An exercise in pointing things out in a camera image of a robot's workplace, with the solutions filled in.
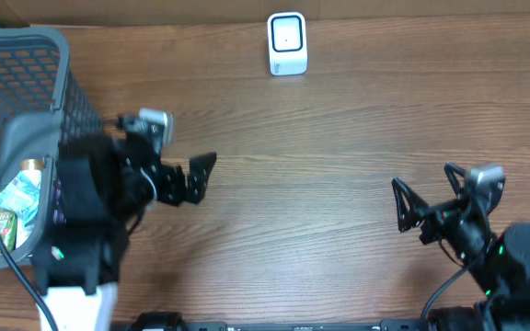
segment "black clamp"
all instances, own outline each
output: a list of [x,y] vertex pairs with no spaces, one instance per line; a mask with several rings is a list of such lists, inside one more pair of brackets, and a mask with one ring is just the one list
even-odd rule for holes
[[216,153],[208,153],[190,159],[190,173],[186,178],[180,165],[173,167],[162,165],[162,188],[158,195],[160,202],[179,206],[181,202],[187,201],[198,204],[203,200],[208,179],[216,163]]

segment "green led light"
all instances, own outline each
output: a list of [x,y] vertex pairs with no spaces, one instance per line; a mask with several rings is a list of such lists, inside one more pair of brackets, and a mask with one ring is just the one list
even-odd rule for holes
[[56,254],[57,254],[61,259],[64,258],[64,254],[63,254],[63,252],[61,252],[61,250],[60,250],[58,247],[56,247]]

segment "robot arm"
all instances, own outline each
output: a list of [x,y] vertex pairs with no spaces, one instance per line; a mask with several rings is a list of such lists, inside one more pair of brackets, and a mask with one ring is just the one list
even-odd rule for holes
[[[210,153],[181,166],[162,165],[173,120],[144,109],[121,118],[123,140],[80,137],[59,149],[57,177],[63,223],[50,224],[32,256],[36,285],[61,330],[108,330],[118,295],[121,259],[129,244],[126,223],[153,200],[198,204],[216,161]],[[42,330],[50,330],[40,312]]]
[[[455,199],[436,206],[429,206],[394,178],[398,228],[405,232],[420,227],[425,245],[447,240],[487,300],[474,310],[457,307],[431,311],[428,323],[426,316],[421,317],[424,329],[530,330],[530,223],[513,224],[499,237],[490,230],[488,220],[504,189],[502,167],[484,165],[465,170],[447,164],[444,170]],[[463,178],[463,186],[457,176]]]

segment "gray plastic basket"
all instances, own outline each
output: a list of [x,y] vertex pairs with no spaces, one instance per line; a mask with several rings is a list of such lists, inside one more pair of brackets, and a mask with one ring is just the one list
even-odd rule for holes
[[[54,160],[58,145],[84,132],[101,131],[101,120],[69,68],[69,47],[55,29],[0,29],[0,160],[8,156],[33,132],[60,126],[22,150],[12,169],[4,175],[2,189],[27,158],[43,158],[40,205],[34,230],[12,252],[18,264],[27,257],[52,222],[58,188]],[[7,267],[0,257],[0,268]]]

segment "wooden table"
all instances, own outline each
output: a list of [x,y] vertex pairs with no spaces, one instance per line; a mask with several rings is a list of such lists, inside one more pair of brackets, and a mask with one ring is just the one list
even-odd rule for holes
[[[398,232],[390,179],[451,199],[447,161],[505,165],[492,227],[530,221],[530,15],[308,22],[308,72],[282,78],[264,23],[63,33],[100,114],[171,111],[164,161],[219,154],[201,206],[155,205],[133,236],[117,321],[416,317],[457,267]],[[435,306],[483,298],[464,276]],[[37,318],[0,271],[0,330]]]

